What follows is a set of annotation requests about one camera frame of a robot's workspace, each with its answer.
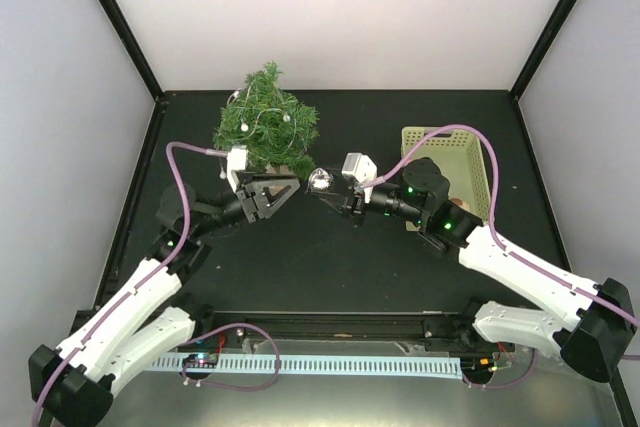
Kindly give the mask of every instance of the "black frame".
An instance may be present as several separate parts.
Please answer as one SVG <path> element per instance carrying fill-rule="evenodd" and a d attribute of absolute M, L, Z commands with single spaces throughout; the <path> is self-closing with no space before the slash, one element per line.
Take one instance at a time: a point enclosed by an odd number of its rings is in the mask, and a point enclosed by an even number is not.
<path fill-rule="evenodd" d="M 132 215 L 136 210 L 138 205 L 138 201 L 140 198 L 142 183 L 144 181 L 145 175 L 147 173 L 151 157 L 153 151 L 156 147 L 156 141 L 158 132 L 162 125 L 162 121 L 164 118 L 165 108 L 167 103 L 164 101 L 165 91 L 161 88 L 158 83 L 151 66 L 147 62 L 140 45 L 136 41 L 136 38 L 131 31 L 126 18 L 116 0 L 98 0 L 102 5 L 104 11 L 106 12 L 109 20 L 113 24 L 114 29 L 116 30 L 118 36 L 120 37 L 122 43 L 124 44 L 131 60 L 136 66 L 138 72 L 140 73 L 142 79 L 149 90 L 149 93 L 156 101 L 155 108 L 151 117 L 151 122 L 149 124 L 149 128 L 147 130 L 144 143 L 142 146 L 142 150 L 140 152 L 140 157 L 138 159 L 138 163 L 136 165 L 136 169 L 131 181 L 131 185 L 129 187 L 129 191 L 126 197 L 125 205 L 120 216 L 120 220 L 118 222 L 118 227 L 116 230 L 115 238 L 109 252 L 109 256 L 107 258 L 107 262 L 105 265 L 105 269 L 103 272 L 102 280 L 100 282 L 100 286 L 98 288 L 98 293 L 96 296 L 95 307 L 99 307 L 99 303 L 102 301 L 101 299 L 109 298 L 118 288 L 118 265 L 122 260 L 124 246 L 127 243 L 128 232 L 130 230 Z M 544 60 L 544 57 L 551 47 L 554 39 L 556 38 L 558 32 L 562 28 L 562 25 L 568 18 L 573 6 L 577 0 L 559 0 L 553 13 L 551 14 L 549 20 L 547 21 L 543 31 L 541 32 L 533 50 L 529 54 L 527 61 L 525 62 L 520 74 L 513 87 L 509 91 L 509 95 L 513 104 L 513 108 L 515 109 L 518 120 L 520 123 L 520 127 L 524 132 L 525 141 L 527 143 L 527 150 L 529 155 L 534 163 L 535 175 L 538 181 L 538 186 L 541 192 L 544 195 L 545 199 L 545 207 L 549 218 L 553 224 L 553 232 L 556 238 L 557 245 L 559 246 L 563 265 L 567 270 L 570 270 L 569 260 L 567 254 L 565 252 L 564 246 L 562 244 L 562 240 L 560 237 L 560 231 L 558 229 L 557 223 L 555 222 L 555 218 L 553 216 L 553 211 L 551 209 L 551 203 L 549 201 L 549 197 L 547 195 L 546 188 L 544 186 L 544 182 L 542 180 L 542 175 L 540 173 L 540 169 L 538 168 L 538 164 L 536 162 L 536 157 L 533 151 L 533 146 L 531 144 L 530 137 L 528 135 L 526 125 L 524 122 L 524 118 L 522 116 L 522 111 L 520 109 L 520 105 L 518 101 L 522 97 L 522 94 L 525 92 L 527 86 L 533 79 L 537 69 L 540 64 Z M 79 318 L 86 317 L 86 312 L 79 312 Z M 629 398 L 625 391 L 624 385 L 622 383 L 622 379 L 620 377 L 620 373 L 616 372 L 614 378 L 610 382 L 611 389 L 614 394 L 615 402 L 618 407 L 618 411 L 620 412 L 620 416 L 622 418 L 622 422 L 625 426 L 636 426 L 638 423 L 636 422 L 635 415 L 633 413 L 633 409 L 631 408 L 631 404 L 629 402 Z"/>

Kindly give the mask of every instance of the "plastic basket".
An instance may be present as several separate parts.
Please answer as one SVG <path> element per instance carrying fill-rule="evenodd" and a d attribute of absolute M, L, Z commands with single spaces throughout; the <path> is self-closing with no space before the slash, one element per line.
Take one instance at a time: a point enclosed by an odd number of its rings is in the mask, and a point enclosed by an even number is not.
<path fill-rule="evenodd" d="M 402 129 L 401 155 L 437 127 L 405 127 Z M 480 140 L 470 132 L 454 130 L 426 141 L 411 156 L 412 160 L 430 157 L 449 182 L 449 197 L 469 204 L 471 213 L 489 220 L 489 181 L 482 158 Z M 407 230 L 417 228 L 407 222 Z"/>

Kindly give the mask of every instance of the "white backdrop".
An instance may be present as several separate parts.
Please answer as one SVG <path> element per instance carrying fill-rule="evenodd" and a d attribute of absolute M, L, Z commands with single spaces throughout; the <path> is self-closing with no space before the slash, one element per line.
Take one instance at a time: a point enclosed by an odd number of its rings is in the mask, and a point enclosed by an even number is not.
<path fill-rule="evenodd" d="M 118 0 L 161 86 L 508 89 L 557 0 Z"/>

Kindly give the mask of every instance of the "table surface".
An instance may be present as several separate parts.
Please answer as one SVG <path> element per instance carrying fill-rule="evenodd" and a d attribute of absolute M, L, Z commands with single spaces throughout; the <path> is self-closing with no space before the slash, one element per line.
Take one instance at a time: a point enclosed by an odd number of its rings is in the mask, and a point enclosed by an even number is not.
<path fill-rule="evenodd" d="M 300 91 L 318 109 L 318 165 L 367 153 L 380 172 L 400 156 L 405 126 L 469 124 L 490 139 L 500 162 L 497 228 L 545 260 L 561 263 L 514 106 L 502 91 Z M 128 278 L 159 232 L 158 200 L 172 185 L 164 146 L 180 140 L 210 146 L 229 92 L 175 93 L 158 135 L 120 265 Z M 219 162 L 177 152 L 185 182 L 210 195 L 228 188 Z M 429 254 L 400 219 L 368 216 L 354 229 L 304 186 L 269 221 L 220 231 L 213 252 L 185 290 L 218 311 L 455 312 L 469 298 L 507 305 L 526 301 L 492 279 Z"/>

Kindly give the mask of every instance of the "gray wall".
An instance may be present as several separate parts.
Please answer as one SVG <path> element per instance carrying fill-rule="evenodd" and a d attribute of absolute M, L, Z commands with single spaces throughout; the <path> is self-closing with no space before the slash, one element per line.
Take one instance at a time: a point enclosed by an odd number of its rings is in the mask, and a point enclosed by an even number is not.
<path fill-rule="evenodd" d="M 574 270 L 626 284 L 637 314 L 639 73 L 640 0 L 579 0 L 521 102 Z M 620 370 L 640 415 L 640 362 Z"/>
<path fill-rule="evenodd" d="M 96 0 L 0 0 L 0 424 L 89 307 L 153 102 Z"/>

